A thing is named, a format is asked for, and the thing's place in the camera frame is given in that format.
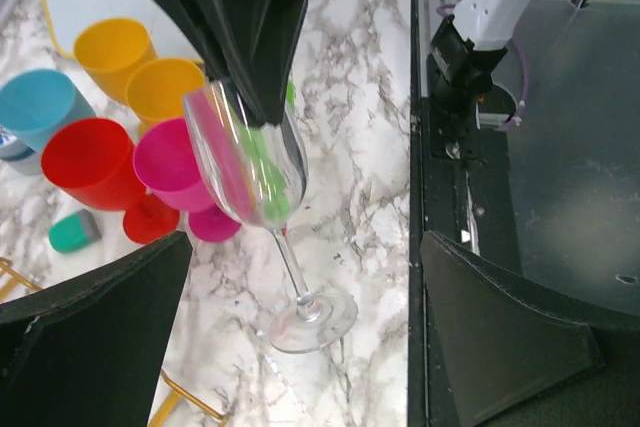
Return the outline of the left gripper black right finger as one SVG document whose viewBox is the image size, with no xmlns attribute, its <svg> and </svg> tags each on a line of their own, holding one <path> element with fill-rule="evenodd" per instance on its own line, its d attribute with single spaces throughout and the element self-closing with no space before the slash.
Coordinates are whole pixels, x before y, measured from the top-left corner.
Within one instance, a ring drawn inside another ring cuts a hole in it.
<svg viewBox="0 0 640 427">
<path fill-rule="evenodd" d="M 425 232 L 424 280 L 463 426 L 636 426 L 639 318 Z"/>
</svg>

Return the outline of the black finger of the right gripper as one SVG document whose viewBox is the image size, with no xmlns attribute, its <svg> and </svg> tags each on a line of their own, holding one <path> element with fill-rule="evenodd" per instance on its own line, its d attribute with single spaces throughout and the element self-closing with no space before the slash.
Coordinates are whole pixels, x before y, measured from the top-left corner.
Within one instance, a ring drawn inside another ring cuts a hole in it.
<svg viewBox="0 0 640 427">
<path fill-rule="evenodd" d="M 215 80 L 229 79 L 253 127 L 278 125 L 308 0 L 153 0 Z"/>
</svg>

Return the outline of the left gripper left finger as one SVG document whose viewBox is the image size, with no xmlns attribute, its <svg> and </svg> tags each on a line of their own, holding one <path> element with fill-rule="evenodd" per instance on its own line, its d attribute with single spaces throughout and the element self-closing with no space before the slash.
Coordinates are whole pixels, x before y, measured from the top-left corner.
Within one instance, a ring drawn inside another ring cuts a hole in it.
<svg viewBox="0 0 640 427">
<path fill-rule="evenodd" d="M 2 425 L 146 425 L 191 255 L 175 231 L 2 304 Z"/>
</svg>

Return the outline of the gold wire glass rack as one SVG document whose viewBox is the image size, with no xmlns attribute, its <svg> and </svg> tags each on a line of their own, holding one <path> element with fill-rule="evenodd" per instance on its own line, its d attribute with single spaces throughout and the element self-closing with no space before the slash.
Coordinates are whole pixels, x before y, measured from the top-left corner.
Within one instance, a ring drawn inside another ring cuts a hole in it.
<svg viewBox="0 0 640 427">
<path fill-rule="evenodd" d="M 161 426 L 182 398 L 211 414 L 220 425 L 229 417 L 205 404 L 171 379 L 168 397 L 152 407 L 162 368 L 177 293 L 151 273 L 149 261 L 113 262 L 74 280 L 41 288 L 18 274 L 8 259 L 1 272 L 9 281 L 3 297 L 23 284 L 31 295 L 1 311 L 1 396 L 21 406 L 21 395 L 58 382 L 74 394 L 92 423 Z"/>
</svg>

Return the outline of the orange wine glass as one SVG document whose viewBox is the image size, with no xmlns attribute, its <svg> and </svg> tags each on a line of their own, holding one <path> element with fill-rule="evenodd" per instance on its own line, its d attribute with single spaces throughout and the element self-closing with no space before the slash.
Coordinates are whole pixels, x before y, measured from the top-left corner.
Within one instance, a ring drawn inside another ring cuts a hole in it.
<svg viewBox="0 0 640 427">
<path fill-rule="evenodd" d="M 146 27 L 131 18 L 111 18 L 90 25 L 76 38 L 73 54 L 96 85 L 125 106 L 132 76 L 158 58 Z"/>
<path fill-rule="evenodd" d="M 140 67 L 125 90 L 127 105 L 140 120 L 138 136 L 160 122 L 181 117 L 183 96 L 205 80 L 198 65 L 181 58 L 154 59 Z"/>
</svg>

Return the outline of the clear wine glass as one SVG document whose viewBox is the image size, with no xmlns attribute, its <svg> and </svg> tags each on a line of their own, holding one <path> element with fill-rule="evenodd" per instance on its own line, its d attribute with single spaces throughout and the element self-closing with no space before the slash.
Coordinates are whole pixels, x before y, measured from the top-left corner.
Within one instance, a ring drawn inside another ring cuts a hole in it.
<svg viewBox="0 0 640 427">
<path fill-rule="evenodd" d="M 271 324 L 272 346 L 304 354 L 340 340 L 357 319 L 354 298 L 342 290 L 310 290 L 286 236 L 308 186 L 290 98 L 275 123 L 260 123 L 235 86 L 219 80 L 186 94 L 183 111 L 205 187 L 229 217 L 272 235 L 292 282 L 295 301 Z"/>
</svg>

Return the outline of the pink wine glass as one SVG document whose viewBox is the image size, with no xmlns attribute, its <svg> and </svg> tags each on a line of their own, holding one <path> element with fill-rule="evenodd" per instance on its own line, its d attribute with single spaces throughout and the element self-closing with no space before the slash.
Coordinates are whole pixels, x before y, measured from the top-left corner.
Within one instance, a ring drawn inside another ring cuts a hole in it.
<svg viewBox="0 0 640 427">
<path fill-rule="evenodd" d="M 187 214 L 192 234 L 220 243 L 232 238 L 240 224 L 217 205 L 201 178 L 186 121 L 182 117 L 150 128 L 134 149 L 140 181 L 168 206 Z"/>
</svg>

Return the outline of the red wine glass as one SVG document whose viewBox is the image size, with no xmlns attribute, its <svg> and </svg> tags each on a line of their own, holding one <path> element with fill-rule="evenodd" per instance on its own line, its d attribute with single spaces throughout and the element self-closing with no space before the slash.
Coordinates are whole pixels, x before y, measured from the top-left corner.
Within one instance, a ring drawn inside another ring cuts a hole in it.
<svg viewBox="0 0 640 427">
<path fill-rule="evenodd" d="M 123 212 L 126 236 L 148 244 L 174 231 L 180 212 L 149 193 L 134 171 L 135 145 L 119 123 L 85 118 L 62 128 L 41 155 L 45 177 L 85 206 Z"/>
</svg>

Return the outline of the blue wine glass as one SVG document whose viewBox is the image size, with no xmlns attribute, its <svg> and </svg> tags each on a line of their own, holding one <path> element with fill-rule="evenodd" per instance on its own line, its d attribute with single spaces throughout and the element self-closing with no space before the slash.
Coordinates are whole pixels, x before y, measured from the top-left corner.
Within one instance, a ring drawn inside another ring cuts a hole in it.
<svg viewBox="0 0 640 427">
<path fill-rule="evenodd" d="M 1 87 L 1 126 L 37 153 L 66 125 L 95 116 L 73 81 L 57 70 L 26 71 Z"/>
</svg>

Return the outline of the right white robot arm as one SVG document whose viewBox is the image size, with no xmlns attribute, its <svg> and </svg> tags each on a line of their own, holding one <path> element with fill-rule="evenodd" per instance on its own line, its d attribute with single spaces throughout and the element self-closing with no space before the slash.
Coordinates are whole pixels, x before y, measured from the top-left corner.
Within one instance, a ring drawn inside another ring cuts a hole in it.
<svg viewBox="0 0 640 427">
<path fill-rule="evenodd" d="M 289 70 L 308 0 L 153 0 L 178 26 L 212 79 L 236 98 L 232 118 L 206 114 L 187 100 L 194 141 L 213 152 L 234 145 L 238 153 L 262 155 L 263 130 L 294 134 L 286 123 Z M 491 74 L 531 0 L 461 0 L 441 21 L 431 51 L 445 88 L 444 105 L 458 117 L 466 103 L 488 91 Z"/>
</svg>

